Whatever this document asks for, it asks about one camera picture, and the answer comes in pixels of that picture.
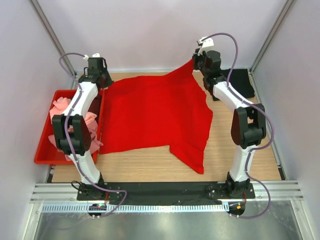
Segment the red t shirt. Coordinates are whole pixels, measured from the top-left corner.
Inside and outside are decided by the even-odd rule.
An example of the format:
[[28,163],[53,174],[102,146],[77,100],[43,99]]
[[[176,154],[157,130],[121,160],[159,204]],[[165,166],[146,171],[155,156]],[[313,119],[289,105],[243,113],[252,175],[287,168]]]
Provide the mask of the red t shirt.
[[213,112],[193,76],[193,62],[160,76],[121,79],[105,91],[100,154],[169,146],[198,174]]

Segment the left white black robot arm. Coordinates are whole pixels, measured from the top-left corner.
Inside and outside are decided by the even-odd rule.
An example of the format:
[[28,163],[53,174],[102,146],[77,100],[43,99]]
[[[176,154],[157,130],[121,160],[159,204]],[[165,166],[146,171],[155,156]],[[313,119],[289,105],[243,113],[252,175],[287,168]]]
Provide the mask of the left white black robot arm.
[[66,109],[53,116],[52,127],[56,147],[72,160],[81,177],[77,200],[103,200],[106,188],[90,153],[92,138],[85,117],[100,90],[113,81],[107,62],[100,54],[82,55],[82,58],[88,66],[80,78],[73,79],[77,85],[76,92]]

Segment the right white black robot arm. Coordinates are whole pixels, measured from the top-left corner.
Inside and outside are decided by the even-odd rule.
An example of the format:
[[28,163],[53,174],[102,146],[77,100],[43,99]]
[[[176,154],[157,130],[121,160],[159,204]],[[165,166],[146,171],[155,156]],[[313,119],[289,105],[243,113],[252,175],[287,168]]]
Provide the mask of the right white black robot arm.
[[256,149],[266,137],[265,108],[244,99],[227,83],[221,70],[221,54],[214,50],[196,49],[192,59],[194,70],[203,75],[203,85],[233,113],[231,139],[236,146],[234,160],[224,185],[209,188],[210,197],[241,198],[250,189],[248,176]]

